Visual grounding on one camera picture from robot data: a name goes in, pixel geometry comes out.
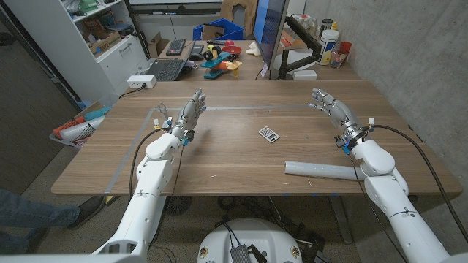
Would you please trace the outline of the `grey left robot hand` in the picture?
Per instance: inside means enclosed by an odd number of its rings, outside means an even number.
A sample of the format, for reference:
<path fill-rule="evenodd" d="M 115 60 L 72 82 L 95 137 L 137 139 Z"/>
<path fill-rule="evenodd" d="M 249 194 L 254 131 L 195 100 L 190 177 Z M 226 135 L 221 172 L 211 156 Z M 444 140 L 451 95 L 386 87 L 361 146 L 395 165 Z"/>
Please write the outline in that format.
<path fill-rule="evenodd" d="M 170 130 L 172 135 L 182 140 L 186 131 L 191 131 L 196 127 L 198 118 L 206 109 L 205 98 L 206 95 L 202 95 L 202 88 L 198 88 L 179 111 L 176 122 Z"/>

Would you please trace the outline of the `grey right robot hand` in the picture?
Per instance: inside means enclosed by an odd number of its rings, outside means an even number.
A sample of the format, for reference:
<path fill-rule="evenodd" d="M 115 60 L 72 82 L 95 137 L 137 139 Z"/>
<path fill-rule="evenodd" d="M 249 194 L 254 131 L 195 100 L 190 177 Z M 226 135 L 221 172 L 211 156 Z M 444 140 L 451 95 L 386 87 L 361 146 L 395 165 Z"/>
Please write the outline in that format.
<path fill-rule="evenodd" d="M 324 90 L 313 88 L 312 98 L 317 103 L 309 106 L 330 117 L 332 124 L 341 132 L 341 135 L 336 138 L 341 140 L 337 142 L 338 146 L 346 147 L 348 151 L 351 151 L 358 145 L 358 141 L 366 133 L 367 128 L 363 127 L 350 107 Z"/>

